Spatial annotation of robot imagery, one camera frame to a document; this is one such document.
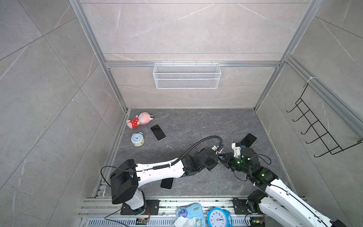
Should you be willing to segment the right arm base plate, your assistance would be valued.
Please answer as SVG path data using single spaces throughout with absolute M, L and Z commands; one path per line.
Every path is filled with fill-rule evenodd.
M 233 203 L 234 213 L 236 215 L 244 215 L 255 212 L 252 204 L 249 202 L 248 199 L 233 198 L 232 203 Z

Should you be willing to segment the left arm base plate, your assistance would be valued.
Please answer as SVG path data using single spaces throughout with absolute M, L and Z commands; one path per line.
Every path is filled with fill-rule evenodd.
M 132 210 L 127 204 L 123 204 L 120 215 L 157 215 L 159 212 L 160 200 L 146 200 L 144 206 Z

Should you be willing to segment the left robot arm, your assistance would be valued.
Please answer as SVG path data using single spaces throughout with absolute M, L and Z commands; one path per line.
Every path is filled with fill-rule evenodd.
M 112 204 L 127 204 L 136 211 L 146 207 L 139 188 L 148 183 L 168 178 L 194 176 L 203 169 L 212 170 L 218 163 L 218 152 L 204 148 L 194 156 L 185 155 L 167 162 L 136 164 L 133 159 L 122 163 L 110 174 Z

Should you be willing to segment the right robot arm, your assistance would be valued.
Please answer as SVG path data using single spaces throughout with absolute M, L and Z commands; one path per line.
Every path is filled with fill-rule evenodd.
M 284 227 L 343 227 L 345 224 L 331 220 L 296 195 L 270 169 L 260 164 L 259 155 L 252 148 L 242 148 L 239 155 L 221 153 L 219 161 L 228 169 L 242 172 L 246 179 L 258 187 L 248 196 L 247 207 L 251 213 L 263 213 Z

